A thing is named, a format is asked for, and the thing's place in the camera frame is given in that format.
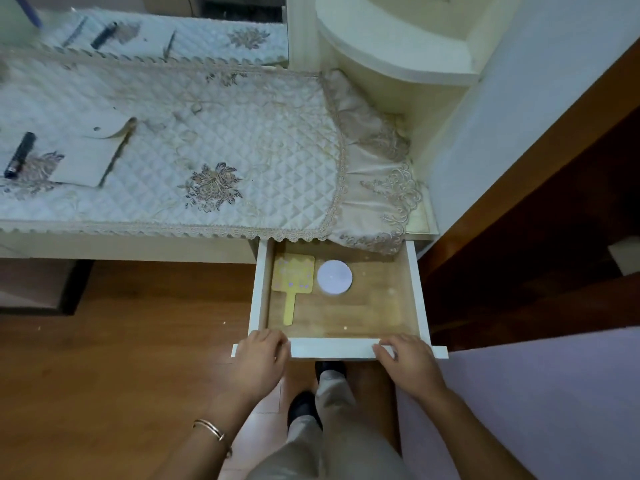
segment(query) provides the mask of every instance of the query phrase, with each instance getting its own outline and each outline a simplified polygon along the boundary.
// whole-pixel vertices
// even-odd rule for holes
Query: black pen
[[[6,170],[4,170],[5,178],[15,178],[20,173],[22,165],[24,164],[25,158],[33,148],[33,144],[36,141],[36,135],[33,133],[27,132],[22,137],[22,141],[20,142],[20,146],[13,154],[13,158],[7,165]]]
[[[113,37],[113,34],[118,30],[118,24],[116,22],[108,24],[103,31],[100,32],[100,35],[95,38],[93,42],[91,42],[91,47],[94,50],[98,50],[103,44]]]

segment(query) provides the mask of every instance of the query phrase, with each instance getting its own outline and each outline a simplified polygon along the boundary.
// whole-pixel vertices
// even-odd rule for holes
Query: bangle
[[[219,442],[223,442],[225,439],[225,434],[218,428],[216,428],[212,422],[209,422],[206,419],[196,419],[196,421],[193,422],[193,428],[195,428],[196,426],[204,426],[205,428],[207,428],[210,432],[213,433],[213,435],[218,439]],[[231,455],[233,455],[231,446],[229,446],[226,441],[224,441],[224,444],[225,446],[227,446],[227,458],[231,458]]]

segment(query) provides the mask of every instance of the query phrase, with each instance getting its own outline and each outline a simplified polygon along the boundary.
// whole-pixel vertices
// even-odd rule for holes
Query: beige pants
[[[322,373],[316,407],[324,432],[313,417],[297,418],[286,444],[258,464],[247,480],[412,478],[400,455],[363,418],[343,375]]]

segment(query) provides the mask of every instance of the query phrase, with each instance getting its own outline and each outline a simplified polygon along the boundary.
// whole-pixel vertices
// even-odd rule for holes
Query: wooden floor
[[[246,335],[254,266],[96,262],[73,317],[0,315],[0,477],[144,479],[203,411]],[[395,395],[374,362],[348,364],[361,407],[397,447]],[[315,386],[291,362],[236,438],[220,478],[244,478]]]

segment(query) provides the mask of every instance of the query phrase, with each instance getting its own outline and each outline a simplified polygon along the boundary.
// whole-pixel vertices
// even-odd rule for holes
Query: left hand
[[[229,387],[240,400],[258,404],[278,384],[291,357],[291,342],[280,330],[254,330],[236,350]]]

